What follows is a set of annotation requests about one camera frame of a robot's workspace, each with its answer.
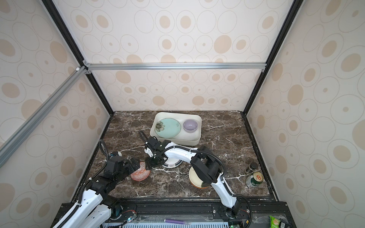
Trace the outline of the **red patterned bowl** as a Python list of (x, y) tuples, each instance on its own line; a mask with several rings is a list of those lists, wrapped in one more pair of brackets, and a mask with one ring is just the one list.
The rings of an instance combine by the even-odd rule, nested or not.
[(140, 162), (140, 168), (131, 174), (131, 178), (135, 181), (143, 181), (149, 177), (151, 171), (146, 169), (144, 161)]

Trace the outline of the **white plate green red rim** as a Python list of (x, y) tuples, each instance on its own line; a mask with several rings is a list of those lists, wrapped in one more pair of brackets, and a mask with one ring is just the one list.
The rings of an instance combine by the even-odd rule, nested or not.
[(175, 158), (168, 158), (164, 164), (163, 167), (164, 168), (176, 168), (177, 166), (179, 166), (182, 163), (182, 160), (179, 159), (175, 159)]

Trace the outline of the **light green floral plate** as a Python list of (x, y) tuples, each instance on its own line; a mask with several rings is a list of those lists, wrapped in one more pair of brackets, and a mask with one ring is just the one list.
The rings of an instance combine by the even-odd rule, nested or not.
[(173, 118), (165, 118), (156, 123), (155, 132), (161, 138), (174, 138), (180, 133), (181, 125)]

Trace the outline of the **purple bowl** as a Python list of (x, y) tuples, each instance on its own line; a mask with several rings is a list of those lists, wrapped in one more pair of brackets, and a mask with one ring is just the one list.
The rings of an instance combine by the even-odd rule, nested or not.
[(188, 133), (193, 133), (198, 129), (198, 122), (193, 119), (187, 119), (183, 123), (183, 129)]

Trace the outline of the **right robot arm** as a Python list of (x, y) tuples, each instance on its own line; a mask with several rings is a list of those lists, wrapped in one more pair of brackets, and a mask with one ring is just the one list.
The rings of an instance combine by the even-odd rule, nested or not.
[(140, 137), (144, 142), (144, 152), (148, 155), (145, 159), (145, 168), (152, 170), (162, 166), (169, 158), (178, 159), (189, 163), (202, 180), (203, 186), (211, 185), (218, 194), (221, 203), (225, 206), (229, 218), (235, 218), (241, 211), (241, 200), (247, 204), (246, 213), (252, 217), (252, 209), (249, 201), (233, 193), (225, 180), (227, 169), (223, 162), (205, 146), (191, 148), (178, 145), (169, 140), (159, 141), (156, 137), (147, 137), (140, 131)]

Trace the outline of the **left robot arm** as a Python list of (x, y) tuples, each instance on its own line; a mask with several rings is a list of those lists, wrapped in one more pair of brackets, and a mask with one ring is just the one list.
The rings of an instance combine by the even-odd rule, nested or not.
[(104, 166), (82, 187), (79, 199), (54, 225), (55, 228), (97, 228), (114, 213), (120, 212), (117, 201), (108, 199), (117, 184), (140, 168), (140, 161), (120, 156), (108, 158)]

